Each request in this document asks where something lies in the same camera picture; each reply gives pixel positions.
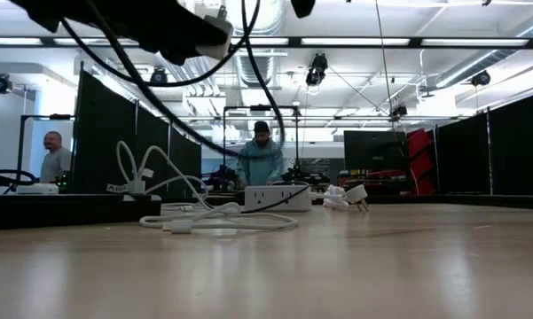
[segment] desk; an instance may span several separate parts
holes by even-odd
[[[533,211],[371,206],[279,232],[0,231],[0,319],[533,318]]]

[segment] white power strip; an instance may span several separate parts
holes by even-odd
[[[253,210],[278,203],[301,191],[304,185],[248,186],[245,188],[245,210]],[[266,209],[269,212],[307,212],[311,209],[310,188],[296,197]]]

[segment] white cable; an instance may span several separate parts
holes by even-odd
[[[124,147],[124,150],[129,155],[130,162],[132,163],[132,166],[134,167],[133,173],[134,173],[134,180],[131,181],[124,171],[124,168],[121,163],[121,156],[120,156],[120,147]],[[219,207],[211,207],[206,202],[205,199],[208,197],[208,190],[207,185],[201,181],[199,178],[195,176],[189,176],[184,175],[169,159],[168,155],[158,146],[150,146],[148,150],[146,151],[144,157],[142,158],[142,163],[140,164],[140,168],[136,169],[136,162],[134,161],[134,157],[132,155],[132,152],[130,151],[129,147],[123,142],[118,142],[116,146],[116,158],[118,159],[118,166],[122,172],[122,175],[124,176],[124,179],[128,184],[133,183],[141,183],[142,182],[142,176],[144,175],[145,165],[148,160],[148,157],[150,156],[150,153],[152,151],[157,151],[161,156],[166,159],[168,162],[168,165],[170,165],[173,170],[177,173],[178,176],[168,179],[165,182],[158,183],[157,185],[151,187],[150,189],[144,191],[144,194],[147,194],[151,191],[155,191],[156,189],[160,188],[161,186],[164,186],[168,183],[173,183],[174,181],[182,179],[189,189],[193,192],[193,195],[198,200],[197,204],[193,203],[172,203],[172,204],[164,204],[162,205],[162,213],[165,214],[165,212],[169,211],[177,211],[181,210],[181,207],[185,206],[201,206],[204,208],[203,213],[199,214],[193,214],[193,213],[186,213],[186,214],[173,214],[173,215],[161,215],[161,216],[145,216],[140,219],[140,225],[147,227],[147,228],[156,228],[156,229],[169,229],[173,232],[191,232],[193,229],[197,230],[213,230],[213,229],[232,229],[232,230],[287,230],[291,229],[293,227],[296,227],[298,224],[298,221],[291,217],[282,216],[279,214],[269,214],[269,213],[252,213],[252,214],[243,214],[242,208],[239,206],[239,204],[235,202],[227,203],[224,205],[221,205]],[[197,190],[193,187],[193,185],[189,182],[189,180],[193,180],[205,188],[205,194],[201,196]],[[232,221],[231,219],[235,218],[264,218],[264,219],[272,219],[275,221],[282,221],[283,223],[280,224],[251,224],[251,223],[237,223],[236,221]],[[218,219],[222,221],[226,221],[225,223],[196,223],[202,220],[207,219]]]

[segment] metal frame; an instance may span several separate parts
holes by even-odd
[[[295,162],[298,163],[298,159],[300,158],[299,155],[299,146],[298,146],[298,106],[289,106],[289,105],[283,105],[278,106],[279,109],[282,110],[293,110],[294,111],[294,118],[295,118]],[[227,148],[227,138],[226,138],[226,129],[227,129],[227,111],[229,110],[240,110],[240,109],[247,109],[250,111],[271,111],[272,107],[269,105],[255,105],[255,106],[226,106],[223,109],[223,148]],[[276,120],[275,117],[267,116],[267,121]],[[227,156],[223,153],[223,166],[227,166]]]
[[[27,119],[47,119],[49,121],[70,121],[74,120],[73,115],[69,114],[52,114],[52,115],[21,115],[20,116],[20,140],[18,141],[18,173],[16,174],[16,185],[20,182],[21,162],[24,157],[24,138],[26,137]]]
[[[56,36],[0,36],[0,39],[38,39],[36,44],[1,44],[0,48],[78,48],[78,45],[70,37],[56,37]],[[274,36],[274,37],[257,37],[250,36],[250,42],[253,48],[256,49],[462,49],[462,50],[533,50],[533,37],[468,37],[468,36],[437,36],[437,37],[421,37],[421,36]],[[268,43],[267,39],[284,39],[280,43]],[[336,44],[306,44],[303,40],[311,39],[344,39],[344,43]],[[87,45],[91,48],[110,48],[110,44],[105,37],[82,37],[82,40],[88,42]],[[366,43],[354,43],[351,40],[358,40]],[[389,44],[387,41],[394,43],[397,40],[407,40],[406,44]],[[436,43],[433,45],[426,44],[425,40],[450,40],[450,41],[484,41],[485,43],[477,43],[476,45],[465,43]],[[495,41],[508,40],[526,40],[522,45],[504,45],[500,43],[489,43]],[[123,39],[122,47],[124,48],[140,48],[140,46],[131,40]]]

